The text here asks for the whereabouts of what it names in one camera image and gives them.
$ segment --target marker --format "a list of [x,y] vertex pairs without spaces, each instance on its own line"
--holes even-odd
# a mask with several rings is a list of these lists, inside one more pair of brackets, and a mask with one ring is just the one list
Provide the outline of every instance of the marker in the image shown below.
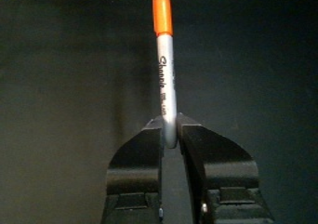
[[159,59],[162,115],[165,120],[163,139],[166,146],[169,148],[175,148],[177,100],[174,85],[174,49],[170,0],[153,0],[153,13]]

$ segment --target orange marker cap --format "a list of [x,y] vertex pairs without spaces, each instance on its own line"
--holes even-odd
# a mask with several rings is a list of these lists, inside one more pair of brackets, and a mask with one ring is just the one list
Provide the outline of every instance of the orange marker cap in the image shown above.
[[153,0],[153,10],[157,36],[165,33],[173,35],[170,0]]

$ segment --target sharpie logo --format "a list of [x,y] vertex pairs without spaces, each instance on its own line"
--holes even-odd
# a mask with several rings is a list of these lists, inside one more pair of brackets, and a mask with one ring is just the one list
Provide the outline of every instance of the sharpie logo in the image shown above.
[[165,66],[167,66],[167,59],[166,57],[161,57],[159,59],[159,86],[165,87],[166,83],[165,83]]

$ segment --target black backdrop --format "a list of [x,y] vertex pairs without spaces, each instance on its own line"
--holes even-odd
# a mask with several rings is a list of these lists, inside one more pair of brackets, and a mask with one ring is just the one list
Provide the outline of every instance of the black backdrop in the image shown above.
[[[317,0],[171,0],[178,111],[257,159],[276,223],[318,223]],[[2,0],[0,223],[98,223],[159,112],[151,0]]]

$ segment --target marker barrel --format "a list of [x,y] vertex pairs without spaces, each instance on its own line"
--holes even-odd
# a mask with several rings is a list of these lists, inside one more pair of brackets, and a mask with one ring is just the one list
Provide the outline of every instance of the marker barrel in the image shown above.
[[163,125],[163,140],[169,148],[177,146],[177,99],[174,82],[174,50],[173,36],[161,34],[157,37],[159,59],[159,86]]

